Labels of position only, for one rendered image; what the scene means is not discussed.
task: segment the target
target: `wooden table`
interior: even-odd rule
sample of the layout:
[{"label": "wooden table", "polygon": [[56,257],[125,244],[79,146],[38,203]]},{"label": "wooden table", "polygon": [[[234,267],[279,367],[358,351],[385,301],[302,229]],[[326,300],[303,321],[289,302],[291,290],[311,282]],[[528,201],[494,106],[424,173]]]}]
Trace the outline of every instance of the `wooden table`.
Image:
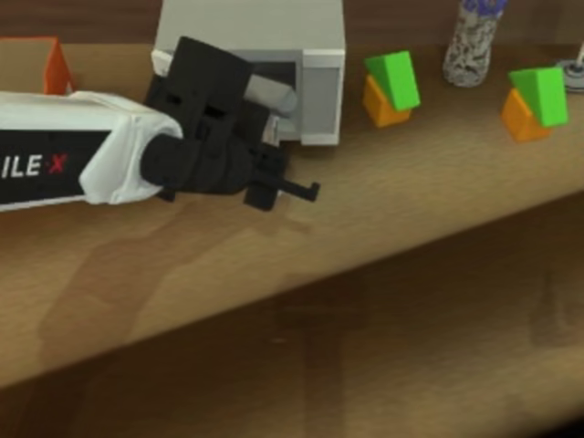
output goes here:
[{"label": "wooden table", "polygon": [[[78,83],[141,99],[148,46],[65,47]],[[478,89],[454,89],[443,51],[413,51],[422,106],[375,130],[360,106],[362,59],[349,52],[342,144],[296,149],[290,175],[320,199],[264,214],[241,197],[182,195],[124,206],[83,203],[0,215],[0,384],[53,370],[262,297],[400,253],[584,187],[584,99],[546,141],[517,145],[498,117],[506,72],[574,47],[507,47]]]}]

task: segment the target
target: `red letter x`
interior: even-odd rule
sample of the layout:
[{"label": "red letter x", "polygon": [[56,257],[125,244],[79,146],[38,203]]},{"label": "red letter x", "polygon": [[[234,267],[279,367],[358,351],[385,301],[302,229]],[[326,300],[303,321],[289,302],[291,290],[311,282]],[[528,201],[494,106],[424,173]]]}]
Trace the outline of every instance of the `red letter x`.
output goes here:
[{"label": "red letter x", "polygon": [[61,153],[59,155],[53,154],[53,165],[48,170],[49,173],[62,173],[64,171],[65,160],[67,159],[66,153]]}]

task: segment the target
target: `gray box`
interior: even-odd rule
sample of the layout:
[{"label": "gray box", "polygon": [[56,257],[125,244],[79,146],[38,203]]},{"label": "gray box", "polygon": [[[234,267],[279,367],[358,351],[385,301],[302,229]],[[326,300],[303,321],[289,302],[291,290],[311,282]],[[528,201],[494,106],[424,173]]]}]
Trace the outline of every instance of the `gray box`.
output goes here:
[{"label": "gray box", "polygon": [[279,122],[282,141],[339,144],[345,73],[342,0],[163,0],[155,48],[172,53],[192,37],[290,83],[296,110]]}]

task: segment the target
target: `orange cube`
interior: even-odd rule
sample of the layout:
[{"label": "orange cube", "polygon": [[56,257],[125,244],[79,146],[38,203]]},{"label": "orange cube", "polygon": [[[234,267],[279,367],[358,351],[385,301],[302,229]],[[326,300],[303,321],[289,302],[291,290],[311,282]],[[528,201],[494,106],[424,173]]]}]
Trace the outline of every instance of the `orange cube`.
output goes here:
[{"label": "orange cube", "polygon": [[552,131],[551,128],[541,126],[517,89],[509,92],[501,118],[509,133],[518,142],[545,139]]},{"label": "orange cube", "polygon": [[0,91],[66,95],[73,79],[55,36],[0,37]]},{"label": "orange cube", "polygon": [[378,128],[407,121],[412,114],[411,109],[396,111],[372,75],[365,80],[363,105]]}]

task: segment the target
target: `black label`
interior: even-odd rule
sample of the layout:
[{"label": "black label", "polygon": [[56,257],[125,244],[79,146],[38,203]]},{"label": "black label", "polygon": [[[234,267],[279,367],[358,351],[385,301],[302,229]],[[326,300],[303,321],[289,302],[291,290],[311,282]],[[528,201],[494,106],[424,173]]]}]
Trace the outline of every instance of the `black label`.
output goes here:
[{"label": "black label", "polygon": [[0,130],[0,204],[83,195],[79,176],[109,134]]}]

